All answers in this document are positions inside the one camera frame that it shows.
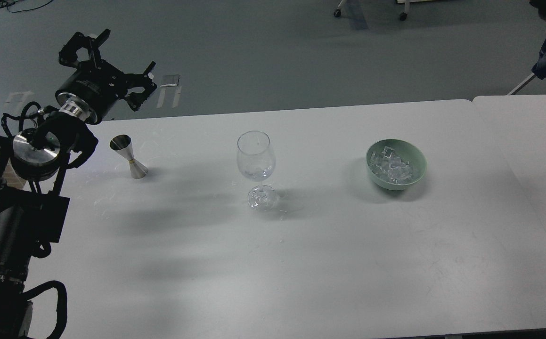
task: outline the green bowl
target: green bowl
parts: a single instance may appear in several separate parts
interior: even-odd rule
[[[388,146],[391,148],[394,148],[396,151],[396,154],[403,160],[408,161],[411,166],[413,166],[415,169],[417,169],[418,176],[410,183],[407,184],[398,184],[398,183],[391,183],[387,182],[385,180],[382,180],[379,176],[376,176],[374,172],[369,167],[369,161],[371,159],[371,155],[376,153],[381,153],[384,150],[384,147]],[[396,139],[386,139],[376,142],[375,144],[372,144],[372,146],[367,150],[367,154],[365,155],[365,165],[367,166],[367,172],[369,173],[369,176],[372,181],[374,181],[376,184],[380,185],[381,187],[384,187],[385,189],[389,189],[392,191],[402,191],[403,189],[406,189],[409,186],[414,185],[415,183],[419,182],[421,178],[424,177],[427,163],[425,161],[424,155],[421,153],[421,151],[413,146],[412,144],[409,144],[406,141],[402,140],[396,140]]]

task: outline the gray floor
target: gray floor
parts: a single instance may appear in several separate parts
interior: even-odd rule
[[[546,330],[464,335],[463,339],[546,339]]]
[[[24,9],[44,0],[26,0]],[[151,60],[156,83],[181,75],[157,108],[118,103],[107,118],[149,118],[365,105],[503,95],[535,63],[546,23],[527,1],[439,0],[55,0],[27,13],[0,9],[0,114],[21,99],[55,105],[72,70],[57,63],[71,35],[112,30],[110,63],[139,73]],[[12,93],[28,92],[31,95]],[[546,94],[535,80],[521,94]]]

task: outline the white table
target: white table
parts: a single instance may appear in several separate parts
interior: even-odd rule
[[[410,337],[546,328],[546,229],[466,100],[104,122],[71,170],[53,253],[27,287],[68,287],[64,338]],[[271,137],[283,195],[245,202],[236,138]],[[133,180],[107,144],[132,137]],[[373,185],[380,139],[418,146],[426,178]],[[55,322],[34,304],[32,337]]]
[[[477,97],[473,103],[546,229],[546,95]]]

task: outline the glass base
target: glass base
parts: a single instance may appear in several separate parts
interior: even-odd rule
[[[247,194],[247,202],[254,210],[270,210],[279,200],[275,190],[267,185],[256,186]]]

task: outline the ice cube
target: ice cube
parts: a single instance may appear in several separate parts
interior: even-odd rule
[[[371,157],[369,158],[369,164],[370,164],[370,165],[374,165],[374,164],[377,162],[377,160],[378,160],[379,157],[380,157],[380,155],[379,155],[378,153],[373,152],[373,153],[371,154]]]
[[[384,150],[382,151],[382,154],[384,154],[384,157],[389,158],[394,152],[395,152],[394,148],[384,146]]]
[[[379,163],[372,163],[369,165],[369,169],[374,173],[374,174],[380,174],[382,171],[382,168],[380,166]]]
[[[405,167],[400,167],[398,170],[399,170],[398,178],[407,179],[407,178],[411,177],[411,167],[410,166],[407,165]]]
[[[382,169],[382,171],[384,172],[387,172],[389,169],[390,169],[390,161],[386,158],[386,157],[383,157],[380,161],[380,168]]]
[[[388,160],[388,161],[389,161],[390,168],[404,167],[404,164],[402,163],[402,160],[400,160],[400,157],[397,156],[396,154],[391,154],[390,160]]]
[[[400,177],[400,168],[390,168],[388,170],[388,178],[396,180]]]

